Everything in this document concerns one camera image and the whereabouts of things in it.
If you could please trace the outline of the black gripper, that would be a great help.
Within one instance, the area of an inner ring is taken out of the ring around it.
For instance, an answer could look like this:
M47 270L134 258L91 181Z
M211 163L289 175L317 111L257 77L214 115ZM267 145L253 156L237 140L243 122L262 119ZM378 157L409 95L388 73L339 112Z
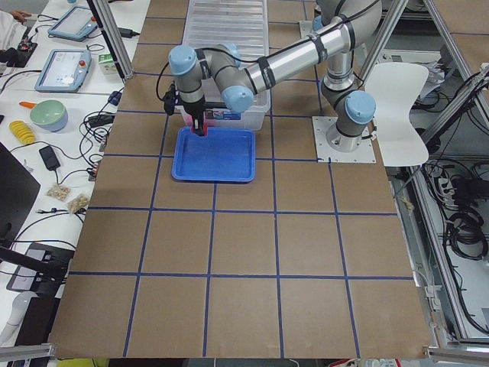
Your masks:
M207 136L207 124L204 122L206 101L200 99L196 102L182 102L186 113L192 117L191 126L193 125L193 133L199 135L199 126L201 126L201 136Z

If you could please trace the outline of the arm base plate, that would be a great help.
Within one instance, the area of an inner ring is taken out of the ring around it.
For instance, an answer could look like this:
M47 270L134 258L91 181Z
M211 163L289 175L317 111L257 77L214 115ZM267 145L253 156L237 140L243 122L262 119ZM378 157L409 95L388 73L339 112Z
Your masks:
M364 131L357 137L342 135L335 116L313 116L317 161L322 163L375 164L373 142Z

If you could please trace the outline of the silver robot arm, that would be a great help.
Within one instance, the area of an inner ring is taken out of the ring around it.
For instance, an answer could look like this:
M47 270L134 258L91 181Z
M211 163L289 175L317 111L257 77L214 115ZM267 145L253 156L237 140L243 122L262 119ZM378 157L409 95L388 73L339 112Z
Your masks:
M335 124L326 132L327 143L341 152L358 147L367 124L374 117L376 102L354 85L353 53L377 28L382 4L379 1L320 1L318 5L321 15L311 34L244 68L239 67L230 46L194 49L179 45L169 52L168 61L180 104L193 119L193 133L207 134L203 80L214 79L227 109L245 112L258 93L304 69L326 62L328 68L321 92L337 114Z

